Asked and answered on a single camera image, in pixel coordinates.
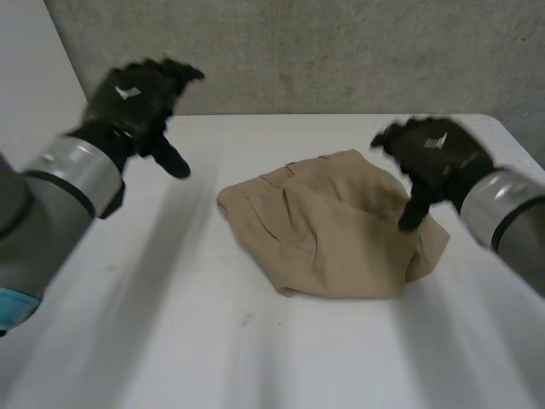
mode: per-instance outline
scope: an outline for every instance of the beige fabric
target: beige fabric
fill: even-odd
[[[430,274],[449,240],[431,216],[401,233],[407,199],[352,150],[227,187],[218,204],[286,296],[392,297]]]

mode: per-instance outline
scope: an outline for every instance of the black band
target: black band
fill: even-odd
[[[68,192],[74,198],[76,198],[77,201],[81,203],[85,210],[89,213],[92,219],[95,218],[95,207],[93,206],[91,201],[87,198],[87,196],[83,194],[81,190],[79,190],[71,183],[59,178],[58,176],[43,172],[41,170],[26,170],[25,172],[23,172],[23,175],[35,177],[36,179],[41,179],[43,181],[48,181],[50,183],[53,183],[57,187],[60,187],[62,190]]]
[[[508,227],[511,225],[514,220],[520,216],[525,211],[529,210],[531,207],[538,205],[540,203],[545,203],[545,196],[538,196],[536,198],[530,199],[527,202],[524,202],[519,207],[517,207],[515,210],[513,210],[511,213],[509,213],[507,216],[503,218],[503,220],[500,222],[500,224],[497,225],[496,230],[494,230],[494,234],[492,234],[492,250],[497,253],[497,249],[500,245],[500,241],[502,240],[503,234],[508,229]]]

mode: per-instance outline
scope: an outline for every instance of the white wall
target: white wall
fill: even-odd
[[[17,169],[55,134],[77,124],[85,97],[42,0],[0,0],[0,150]],[[0,339],[0,407],[45,328]]]

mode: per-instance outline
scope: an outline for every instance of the white logo on hand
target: white logo on hand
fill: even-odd
[[[130,98],[131,96],[137,96],[141,94],[140,90],[136,87],[127,89],[126,91],[123,91],[122,89],[116,87],[116,91],[118,92],[119,96],[122,97],[124,100],[127,100],[127,98]]]
[[[447,135],[448,133],[445,132],[443,137],[439,139],[427,139],[426,142],[424,143],[424,147],[429,147],[431,149],[442,149],[443,145],[445,144]]]

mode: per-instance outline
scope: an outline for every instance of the khaki pants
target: khaki pants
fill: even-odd
[[[223,189],[218,204],[278,291],[393,297],[430,274],[449,234],[402,233],[407,195],[357,151],[302,160]]]

